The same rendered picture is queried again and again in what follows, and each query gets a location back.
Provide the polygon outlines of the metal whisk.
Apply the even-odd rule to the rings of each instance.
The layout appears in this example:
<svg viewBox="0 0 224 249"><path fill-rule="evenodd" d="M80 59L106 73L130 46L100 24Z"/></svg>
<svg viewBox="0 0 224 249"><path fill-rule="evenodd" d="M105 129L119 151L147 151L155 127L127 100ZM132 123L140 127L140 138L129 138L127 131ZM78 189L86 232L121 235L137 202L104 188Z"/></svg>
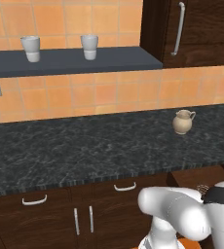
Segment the metal whisk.
<svg viewBox="0 0 224 249"><path fill-rule="evenodd" d="M207 185L198 185L197 190L200 192L202 196L206 194L206 192L209 190L209 186Z"/></svg>

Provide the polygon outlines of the dark wood wall cupboard door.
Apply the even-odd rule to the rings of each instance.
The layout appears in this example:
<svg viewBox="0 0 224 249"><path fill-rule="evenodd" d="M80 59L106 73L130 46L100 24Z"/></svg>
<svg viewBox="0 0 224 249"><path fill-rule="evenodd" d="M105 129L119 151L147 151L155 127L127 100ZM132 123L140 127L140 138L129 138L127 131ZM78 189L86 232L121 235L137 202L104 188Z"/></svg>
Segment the dark wood wall cupboard door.
<svg viewBox="0 0 224 249"><path fill-rule="evenodd" d="M185 16L178 54L174 51L180 17L179 2L185 4ZM224 0L170 0L165 68L224 65Z"/></svg>

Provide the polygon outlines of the beige ceramic jug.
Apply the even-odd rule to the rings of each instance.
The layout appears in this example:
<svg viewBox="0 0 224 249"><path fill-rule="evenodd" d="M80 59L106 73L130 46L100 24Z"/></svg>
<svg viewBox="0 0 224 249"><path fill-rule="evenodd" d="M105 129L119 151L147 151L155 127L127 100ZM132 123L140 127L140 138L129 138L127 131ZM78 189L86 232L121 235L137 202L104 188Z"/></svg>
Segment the beige ceramic jug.
<svg viewBox="0 0 224 249"><path fill-rule="evenodd" d="M186 134L192 128L192 122L196 116L195 112L180 110L172 121L172 126L177 134Z"/></svg>

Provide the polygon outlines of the open dark wood drawer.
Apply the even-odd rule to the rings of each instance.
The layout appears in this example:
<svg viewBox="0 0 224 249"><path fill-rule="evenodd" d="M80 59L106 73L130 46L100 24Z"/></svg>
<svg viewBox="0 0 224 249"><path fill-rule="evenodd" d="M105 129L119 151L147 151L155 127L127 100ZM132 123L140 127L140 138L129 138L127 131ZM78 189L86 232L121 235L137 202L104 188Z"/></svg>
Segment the open dark wood drawer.
<svg viewBox="0 0 224 249"><path fill-rule="evenodd" d="M224 164L186 169L168 173L167 184L170 187L196 189L199 185L208 187L224 181Z"/></svg>

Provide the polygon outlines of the dark wood drawer front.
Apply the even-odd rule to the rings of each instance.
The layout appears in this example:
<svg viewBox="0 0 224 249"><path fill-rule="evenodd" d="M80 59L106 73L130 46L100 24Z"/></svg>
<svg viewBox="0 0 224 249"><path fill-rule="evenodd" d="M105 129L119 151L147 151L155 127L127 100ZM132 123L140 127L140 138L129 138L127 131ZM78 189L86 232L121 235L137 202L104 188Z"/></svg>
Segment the dark wood drawer front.
<svg viewBox="0 0 224 249"><path fill-rule="evenodd" d="M167 178L167 173L158 173L154 175L137 176L127 179L118 179L113 181L95 183L93 185L93 195L90 198L90 201L95 202L96 200L101 200L104 198L137 198L137 195L142 188L169 187L169 185L167 184ZM132 186L133 182L136 183L136 188L132 191L117 192L114 189L114 185L119 188L123 188Z"/></svg>
<svg viewBox="0 0 224 249"><path fill-rule="evenodd" d="M26 201L32 201L42 199L45 195L48 195L48 199L43 204L34 206L24 206L21 204L22 198L24 198ZM46 206L61 206L69 201L69 192L66 189L45 190L16 195L0 196L0 212L12 212Z"/></svg>

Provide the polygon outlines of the white cup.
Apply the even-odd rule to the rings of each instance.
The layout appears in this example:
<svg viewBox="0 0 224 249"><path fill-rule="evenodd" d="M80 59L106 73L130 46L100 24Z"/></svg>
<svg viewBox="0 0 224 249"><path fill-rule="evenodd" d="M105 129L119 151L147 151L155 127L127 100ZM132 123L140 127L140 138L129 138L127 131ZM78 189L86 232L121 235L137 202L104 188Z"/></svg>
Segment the white cup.
<svg viewBox="0 0 224 249"><path fill-rule="evenodd" d="M81 44L84 51L84 57L86 60L95 60L96 49L98 45L98 37L96 35L82 35Z"/></svg>
<svg viewBox="0 0 224 249"><path fill-rule="evenodd" d="M29 62L40 60L40 38L38 36L24 36L20 38L22 47Z"/></svg>

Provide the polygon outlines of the dark grey wall shelf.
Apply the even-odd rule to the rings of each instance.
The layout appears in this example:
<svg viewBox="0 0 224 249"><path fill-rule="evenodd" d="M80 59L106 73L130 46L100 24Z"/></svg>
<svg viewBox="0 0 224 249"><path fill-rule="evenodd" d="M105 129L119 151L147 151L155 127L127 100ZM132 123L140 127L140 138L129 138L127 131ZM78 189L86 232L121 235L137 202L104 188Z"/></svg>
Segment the dark grey wall shelf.
<svg viewBox="0 0 224 249"><path fill-rule="evenodd" d="M141 47L98 48L95 60L82 49L40 51L39 62L29 62L25 51L0 51L0 78L162 69L163 63Z"/></svg>

